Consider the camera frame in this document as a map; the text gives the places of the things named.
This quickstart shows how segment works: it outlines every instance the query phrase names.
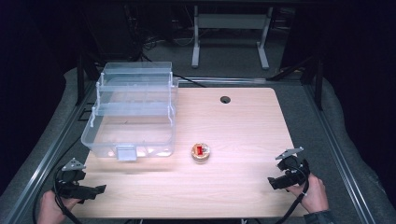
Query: plastic storage bin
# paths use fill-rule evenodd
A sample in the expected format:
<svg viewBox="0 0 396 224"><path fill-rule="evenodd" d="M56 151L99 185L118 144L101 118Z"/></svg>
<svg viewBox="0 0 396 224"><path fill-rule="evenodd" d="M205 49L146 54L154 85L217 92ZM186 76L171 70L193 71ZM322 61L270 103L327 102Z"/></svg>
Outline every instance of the plastic storage bin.
<svg viewBox="0 0 396 224"><path fill-rule="evenodd" d="M177 87L171 63L107 63L81 142L95 156L119 161L170 156Z"/></svg>

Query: table hole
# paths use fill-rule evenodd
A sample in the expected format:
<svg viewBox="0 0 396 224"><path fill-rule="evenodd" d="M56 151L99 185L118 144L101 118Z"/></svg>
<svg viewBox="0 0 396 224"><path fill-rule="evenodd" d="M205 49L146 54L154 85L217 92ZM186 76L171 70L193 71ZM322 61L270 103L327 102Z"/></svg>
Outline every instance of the table hole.
<svg viewBox="0 0 396 224"><path fill-rule="evenodd" d="M221 100L221 102L224 103L224 104L228 104L228 103L231 102L231 98L228 97L228 96L221 96L220 100Z"/></svg>

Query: table surface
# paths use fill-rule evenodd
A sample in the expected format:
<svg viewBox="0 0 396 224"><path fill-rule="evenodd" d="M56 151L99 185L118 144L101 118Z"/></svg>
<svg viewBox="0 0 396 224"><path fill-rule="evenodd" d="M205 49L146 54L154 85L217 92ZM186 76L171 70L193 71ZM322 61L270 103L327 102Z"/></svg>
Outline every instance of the table surface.
<svg viewBox="0 0 396 224"><path fill-rule="evenodd" d="M221 96L229 96L224 104ZM191 157L206 143L205 162ZM273 190L267 177L283 175L275 157L293 148L274 90L179 88L175 152L166 158L86 160L80 184L107 185L95 200L73 209L77 217L282 217L295 197ZM298 205L293 216L305 210Z"/></svg>

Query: human hand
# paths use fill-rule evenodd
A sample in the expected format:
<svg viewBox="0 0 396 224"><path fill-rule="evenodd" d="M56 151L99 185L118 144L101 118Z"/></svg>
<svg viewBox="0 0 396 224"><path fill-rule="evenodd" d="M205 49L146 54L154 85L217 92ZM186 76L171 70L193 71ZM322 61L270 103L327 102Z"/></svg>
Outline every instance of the human hand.
<svg viewBox="0 0 396 224"><path fill-rule="evenodd" d="M80 199L64 199L64 206L70 211L80 201ZM38 215L39 224L59 224L66 219L61 208L55 202L55 193L49 190L43 194L40 202L40 213Z"/></svg>
<svg viewBox="0 0 396 224"><path fill-rule="evenodd" d="M323 181L317 178L315 175L309 175L309 189L306 195L301 201L301 205L309 213L316 213L320 211L329 210L329 203L327 201L326 187L323 185ZM290 191L296 197L298 197L304 189L305 183L301 186L290 186L286 190Z"/></svg>

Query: metal bracket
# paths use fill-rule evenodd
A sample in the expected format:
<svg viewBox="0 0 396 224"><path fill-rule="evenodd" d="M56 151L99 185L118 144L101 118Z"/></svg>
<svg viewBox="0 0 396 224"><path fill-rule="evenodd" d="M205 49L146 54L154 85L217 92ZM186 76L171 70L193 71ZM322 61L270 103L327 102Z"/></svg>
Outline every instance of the metal bracket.
<svg viewBox="0 0 396 224"><path fill-rule="evenodd" d="M297 147L297 148L292 148L292 149L286 149L286 151L282 154L280 154L279 156L275 157L276 160L283 160L289 156L291 156L292 154L296 154L298 152L303 151L304 148L303 147Z"/></svg>
<svg viewBox="0 0 396 224"><path fill-rule="evenodd" d="M72 170L82 170L87 168L84 164L77 161L76 158L73 158L70 162L68 162L63 168L62 171L72 171Z"/></svg>

